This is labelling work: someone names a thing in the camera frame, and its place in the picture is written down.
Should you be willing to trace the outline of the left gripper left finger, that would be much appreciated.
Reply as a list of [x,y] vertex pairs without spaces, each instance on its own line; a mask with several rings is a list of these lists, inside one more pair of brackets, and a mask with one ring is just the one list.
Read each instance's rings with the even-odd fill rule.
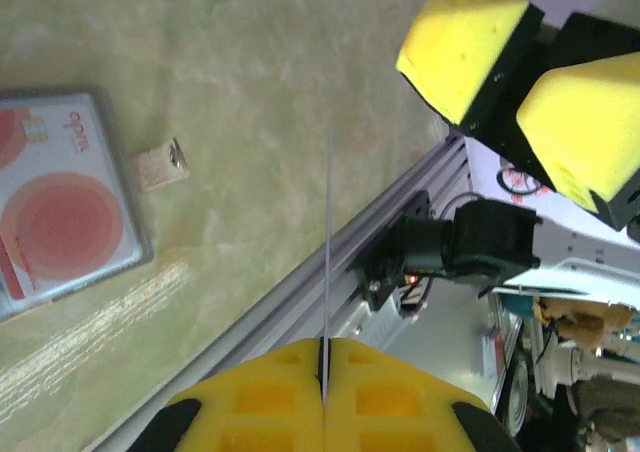
[[324,452],[322,341],[303,339],[174,395],[127,452]]

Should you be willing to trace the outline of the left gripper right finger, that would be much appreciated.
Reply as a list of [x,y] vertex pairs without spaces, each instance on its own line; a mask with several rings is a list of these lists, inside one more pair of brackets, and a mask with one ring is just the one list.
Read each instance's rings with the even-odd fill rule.
[[324,452],[520,452],[473,393],[352,339],[330,341]]

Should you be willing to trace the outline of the thin plastic card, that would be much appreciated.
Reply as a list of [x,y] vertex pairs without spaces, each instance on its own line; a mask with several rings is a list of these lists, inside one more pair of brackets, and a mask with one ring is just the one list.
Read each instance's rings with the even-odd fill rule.
[[330,295],[332,280],[332,223],[333,223],[333,164],[334,164],[334,131],[332,124],[328,133],[327,144],[327,172],[326,172],[326,202],[325,202],[325,245],[324,245],[324,292],[323,292],[323,336],[322,336],[322,364],[321,364],[321,396],[323,408],[328,403],[329,359],[330,359]]

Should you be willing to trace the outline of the aluminium table rail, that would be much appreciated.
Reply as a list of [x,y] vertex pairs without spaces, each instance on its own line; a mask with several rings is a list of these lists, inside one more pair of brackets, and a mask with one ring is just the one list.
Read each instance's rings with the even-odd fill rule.
[[331,238],[331,253],[322,248],[282,279],[218,338],[90,445],[93,452],[125,452],[155,413],[180,390],[272,348],[323,332],[325,268],[332,268],[332,324],[340,326],[360,306],[358,281],[349,268],[385,226],[401,216],[417,196],[441,210],[456,182],[468,172],[461,137],[448,137],[376,197]]

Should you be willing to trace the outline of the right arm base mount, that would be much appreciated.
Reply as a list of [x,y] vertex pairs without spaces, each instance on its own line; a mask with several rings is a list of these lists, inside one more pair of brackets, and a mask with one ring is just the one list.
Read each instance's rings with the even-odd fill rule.
[[379,312],[394,292],[399,295],[396,304],[402,308],[402,302],[425,278],[424,274],[405,271],[401,231],[407,223],[432,217],[429,192],[419,190],[356,255],[349,270],[356,273],[358,291],[372,312]]

